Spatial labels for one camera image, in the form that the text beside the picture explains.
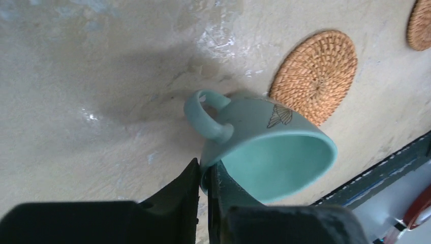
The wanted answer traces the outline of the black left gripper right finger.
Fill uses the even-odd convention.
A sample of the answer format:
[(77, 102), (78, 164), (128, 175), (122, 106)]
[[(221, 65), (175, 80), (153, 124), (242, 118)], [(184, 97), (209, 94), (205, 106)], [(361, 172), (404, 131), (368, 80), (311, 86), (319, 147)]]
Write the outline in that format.
[(340, 206), (266, 206), (222, 162), (206, 173), (210, 243), (367, 243), (354, 214)]

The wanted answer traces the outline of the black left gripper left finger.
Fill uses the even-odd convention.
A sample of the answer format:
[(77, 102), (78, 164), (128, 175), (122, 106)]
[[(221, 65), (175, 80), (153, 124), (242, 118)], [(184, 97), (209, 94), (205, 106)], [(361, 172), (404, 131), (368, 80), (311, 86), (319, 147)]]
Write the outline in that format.
[(200, 171), (183, 172), (142, 202), (32, 202), (1, 219), (1, 243), (194, 243)]

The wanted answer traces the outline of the teal teacup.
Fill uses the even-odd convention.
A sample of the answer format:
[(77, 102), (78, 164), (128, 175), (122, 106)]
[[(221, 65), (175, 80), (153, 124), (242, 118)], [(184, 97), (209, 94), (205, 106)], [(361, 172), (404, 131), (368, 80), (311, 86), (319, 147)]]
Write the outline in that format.
[(201, 89), (186, 100), (183, 110), (205, 138), (200, 157), (205, 193), (208, 171), (222, 163), (252, 197), (262, 203), (279, 201), (321, 178), (337, 159), (337, 146), (325, 133), (268, 97), (227, 97)]

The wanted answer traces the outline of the woven rattan coaster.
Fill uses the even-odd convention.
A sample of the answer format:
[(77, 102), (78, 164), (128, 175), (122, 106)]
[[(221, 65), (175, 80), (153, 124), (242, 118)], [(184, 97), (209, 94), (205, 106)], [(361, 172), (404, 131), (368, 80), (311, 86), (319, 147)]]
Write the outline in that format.
[(287, 55), (269, 97), (320, 126), (346, 97), (357, 66), (355, 45), (347, 34), (339, 30), (317, 33)]
[(417, 0), (407, 26), (407, 42), (416, 51), (430, 48), (430, 0)]

